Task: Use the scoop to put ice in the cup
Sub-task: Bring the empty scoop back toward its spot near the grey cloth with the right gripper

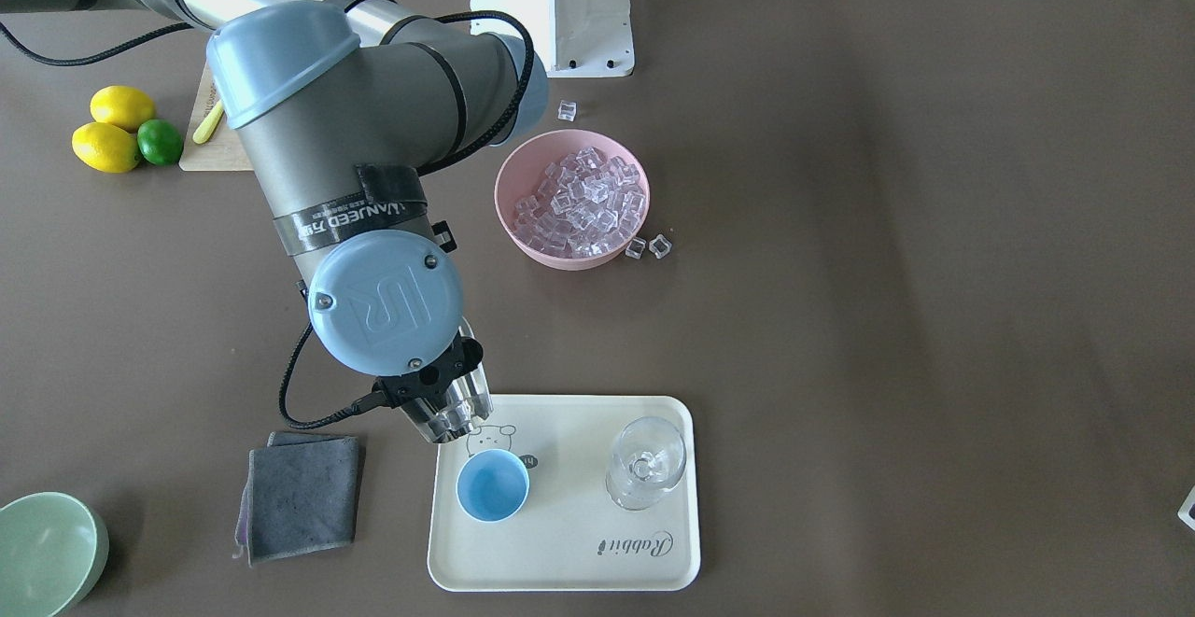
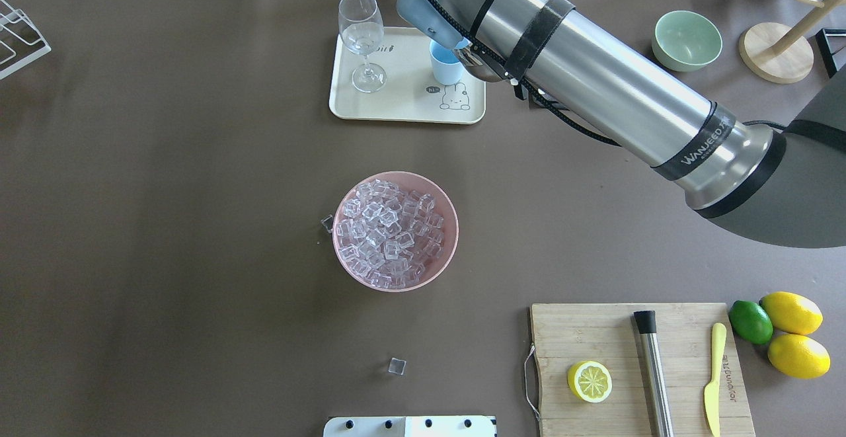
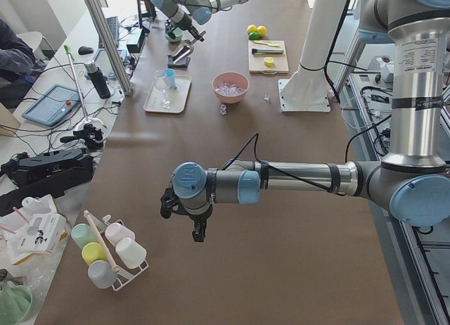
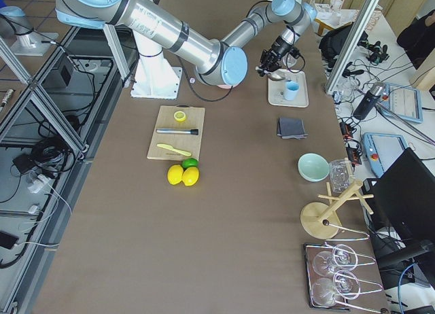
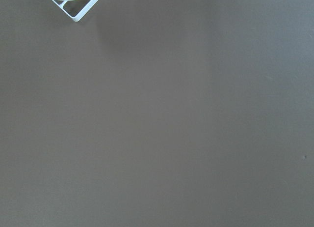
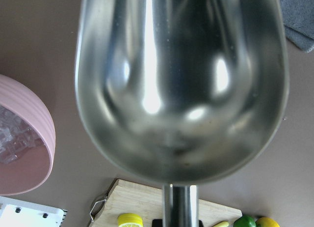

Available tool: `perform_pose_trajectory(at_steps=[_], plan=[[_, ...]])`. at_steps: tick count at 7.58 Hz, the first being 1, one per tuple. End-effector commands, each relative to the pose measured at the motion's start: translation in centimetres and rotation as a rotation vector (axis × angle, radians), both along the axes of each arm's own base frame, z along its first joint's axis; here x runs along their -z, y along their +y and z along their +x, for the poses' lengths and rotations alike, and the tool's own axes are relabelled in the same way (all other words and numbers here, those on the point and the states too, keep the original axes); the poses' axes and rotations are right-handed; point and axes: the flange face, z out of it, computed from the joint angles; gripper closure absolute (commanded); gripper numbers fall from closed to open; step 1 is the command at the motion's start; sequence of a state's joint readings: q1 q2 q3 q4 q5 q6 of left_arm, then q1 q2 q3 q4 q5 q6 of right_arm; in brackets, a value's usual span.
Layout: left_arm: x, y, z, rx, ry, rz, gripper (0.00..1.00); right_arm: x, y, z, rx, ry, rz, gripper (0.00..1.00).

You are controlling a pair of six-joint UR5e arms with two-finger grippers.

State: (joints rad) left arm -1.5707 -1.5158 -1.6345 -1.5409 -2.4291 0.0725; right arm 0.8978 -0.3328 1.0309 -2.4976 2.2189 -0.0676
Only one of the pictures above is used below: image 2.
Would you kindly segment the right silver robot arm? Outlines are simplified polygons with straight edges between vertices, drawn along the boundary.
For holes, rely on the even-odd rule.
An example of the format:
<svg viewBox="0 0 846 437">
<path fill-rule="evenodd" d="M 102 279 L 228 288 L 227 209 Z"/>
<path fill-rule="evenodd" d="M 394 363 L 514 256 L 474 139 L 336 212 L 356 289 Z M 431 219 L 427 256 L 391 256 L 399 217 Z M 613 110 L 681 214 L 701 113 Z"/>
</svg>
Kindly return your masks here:
<svg viewBox="0 0 846 437">
<path fill-rule="evenodd" d="M 568 0 L 425 0 L 471 63 L 542 90 L 685 191 L 720 228 L 785 247 L 840 247 L 844 73 L 780 132 L 743 123 L 579 13 Z"/>
</svg>

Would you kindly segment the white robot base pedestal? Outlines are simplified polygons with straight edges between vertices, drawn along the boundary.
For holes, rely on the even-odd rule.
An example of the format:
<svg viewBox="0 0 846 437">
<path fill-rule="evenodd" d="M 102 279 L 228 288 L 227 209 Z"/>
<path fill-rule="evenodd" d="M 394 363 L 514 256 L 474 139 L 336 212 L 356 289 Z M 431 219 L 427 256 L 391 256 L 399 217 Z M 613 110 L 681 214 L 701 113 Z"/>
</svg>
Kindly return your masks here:
<svg viewBox="0 0 846 437">
<path fill-rule="evenodd" d="M 498 436 L 496 419 L 484 415 L 330 418 L 323 436 Z"/>
</svg>

